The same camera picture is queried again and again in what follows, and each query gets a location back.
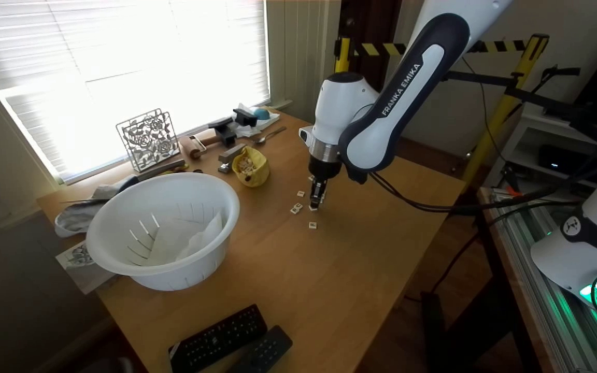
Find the black robot arm segment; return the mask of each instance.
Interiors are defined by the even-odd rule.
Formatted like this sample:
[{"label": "black robot arm segment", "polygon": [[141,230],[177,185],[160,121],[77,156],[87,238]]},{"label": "black robot arm segment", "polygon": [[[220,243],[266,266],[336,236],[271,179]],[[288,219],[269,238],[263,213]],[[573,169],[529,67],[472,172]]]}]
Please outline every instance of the black robot arm segment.
[{"label": "black robot arm segment", "polygon": [[368,172],[394,161],[407,123],[462,56],[469,40],[469,25],[458,15],[439,15],[422,27],[380,100],[339,137],[339,157],[352,181],[365,182]]}]

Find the window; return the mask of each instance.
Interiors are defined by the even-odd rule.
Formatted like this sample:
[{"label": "window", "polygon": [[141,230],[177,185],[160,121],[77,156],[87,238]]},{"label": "window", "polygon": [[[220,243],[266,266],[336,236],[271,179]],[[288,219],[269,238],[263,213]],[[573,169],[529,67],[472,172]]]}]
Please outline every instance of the window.
[{"label": "window", "polygon": [[127,157],[136,115],[183,134],[267,101],[266,0],[0,0],[0,100],[74,182]]}]

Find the wooden tabletop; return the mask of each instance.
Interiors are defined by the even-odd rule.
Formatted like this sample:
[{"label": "wooden tabletop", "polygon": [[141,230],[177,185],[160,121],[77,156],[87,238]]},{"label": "wooden tabletop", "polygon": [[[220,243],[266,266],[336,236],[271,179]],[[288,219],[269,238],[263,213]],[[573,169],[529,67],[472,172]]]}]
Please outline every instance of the wooden tabletop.
[{"label": "wooden tabletop", "polygon": [[[217,175],[217,149],[195,164],[227,181],[241,200],[227,255],[211,279],[183,293],[148,290],[128,279],[99,288],[102,302],[150,371],[169,371],[168,346],[253,302],[267,325],[279,325],[294,342],[274,371],[356,370],[445,216],[416,211],[374,181],[356,185],[345,170],[329,182],[324,208],[309,211],[306,198],[296,196],[309,192],[300,126],[305,123],[283,115],[269,128],[286,130],[259,147],[271,164],[259,190]],[[422,204],[450,206],[462,192],[460,181],[405,161],[382,175]],[[47,219],[66,200],[66,194],[41,200]],[[291,213],[294,204],[305,206],[296,216]],[[237,355],[211,370],[221,371],[233,359]]]}]

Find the black remote control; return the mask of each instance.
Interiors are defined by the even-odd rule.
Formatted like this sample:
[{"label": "black remote control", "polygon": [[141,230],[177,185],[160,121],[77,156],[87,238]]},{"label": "black remote control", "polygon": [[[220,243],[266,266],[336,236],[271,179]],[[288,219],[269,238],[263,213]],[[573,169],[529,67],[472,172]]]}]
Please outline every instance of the black remote control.
[{"label": "black remote control", "polygon": [[174,345],[169,348],[171,371],[187,373],[206,370],[241,346],[266,337],[266,333],[267,325],[258,305],[250,305]]},{"label": "black remote control", "polygon": [[266,373],[293,346],[293,341],[274,325],[245,356],[230,370],[230,373]]}]

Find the white bowl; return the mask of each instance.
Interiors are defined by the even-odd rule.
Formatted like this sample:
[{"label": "white bowl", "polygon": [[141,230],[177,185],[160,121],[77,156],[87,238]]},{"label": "white bowl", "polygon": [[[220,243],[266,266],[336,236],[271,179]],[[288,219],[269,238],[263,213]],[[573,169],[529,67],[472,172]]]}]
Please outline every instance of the white bowl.
[{"label": "white bowl", "polygon": [[[221,230],[199,251],[165,264],[145,264],[150,241],[164,224],[207,226],[221,213]],[[210,279],[221,264],[239,220],[239,198],[210,175],[168,175],[138,182],[109,200],[87,230],[93,261],[154,290],[185,290]]]}]

